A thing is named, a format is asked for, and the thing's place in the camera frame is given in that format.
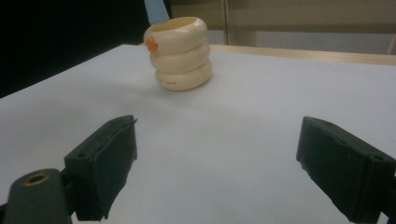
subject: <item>screw hole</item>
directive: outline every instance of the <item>screw hole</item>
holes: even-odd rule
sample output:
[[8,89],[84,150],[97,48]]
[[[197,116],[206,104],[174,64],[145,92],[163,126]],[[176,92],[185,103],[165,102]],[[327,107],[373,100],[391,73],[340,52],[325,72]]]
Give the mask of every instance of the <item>screw hole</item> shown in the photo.
[[85,152],[80,152],[80,153],[78,153],[77,157],[78,157],[79,159],[85,159],[85,158],[88,157],[88,155],[87,155],[87,153],[85,153]]
[[32,175],[25,181],[25,186],[31,187],[34,185],[39,185],[46,181],[49,177],[50,176],[47,174]]
[[384,160],[384,158],[382,158],[381,156],[378,156],[378,155],[372,155],[372,158],[375,159],[375,160],[377,160],[377,161],[382,161],[382,160]]

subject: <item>orange sticker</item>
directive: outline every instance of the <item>orange sticker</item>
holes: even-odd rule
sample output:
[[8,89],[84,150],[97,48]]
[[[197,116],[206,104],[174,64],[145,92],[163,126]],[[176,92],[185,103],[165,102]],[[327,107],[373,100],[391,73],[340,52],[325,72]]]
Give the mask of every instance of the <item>orange sticker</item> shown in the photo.
[[148,46],[148,51],[151,53],[158,51],[158,45],[155,43],[154,37],[152,35],[146,41],[146,45]]

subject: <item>dark background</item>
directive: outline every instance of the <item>dark background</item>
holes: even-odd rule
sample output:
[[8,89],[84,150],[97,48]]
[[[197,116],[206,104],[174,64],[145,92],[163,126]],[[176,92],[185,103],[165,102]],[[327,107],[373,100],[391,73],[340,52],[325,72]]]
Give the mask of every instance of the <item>dark background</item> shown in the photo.
[[121,44],[141,44],[148,28],[143,0],[0,0],[0,98]]

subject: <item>white table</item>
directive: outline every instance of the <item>white table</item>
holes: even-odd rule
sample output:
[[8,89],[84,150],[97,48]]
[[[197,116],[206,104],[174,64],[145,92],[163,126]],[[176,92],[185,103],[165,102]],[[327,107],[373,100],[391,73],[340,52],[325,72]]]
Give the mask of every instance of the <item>white table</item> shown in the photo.
[[1,99],[0,203],[17,178],[62,170],[102,124],[133,114],[138,159],[102,223],[348,223],[295,160],[301,122],[326,119],[396,158],[396,66],[210,58],[204,86],[171,92],[144,47],[121,46]]

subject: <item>stack of bangles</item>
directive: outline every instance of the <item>stack of bangles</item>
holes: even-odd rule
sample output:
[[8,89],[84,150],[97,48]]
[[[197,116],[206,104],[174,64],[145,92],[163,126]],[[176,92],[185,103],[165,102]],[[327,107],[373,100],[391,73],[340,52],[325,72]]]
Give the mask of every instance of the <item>stack of bangles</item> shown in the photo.
[[156,69],[156,79],[163,88],[185,91],[211,77],[206,36],[206,24],[194,17],[173,19],[147,29],[144,41]]

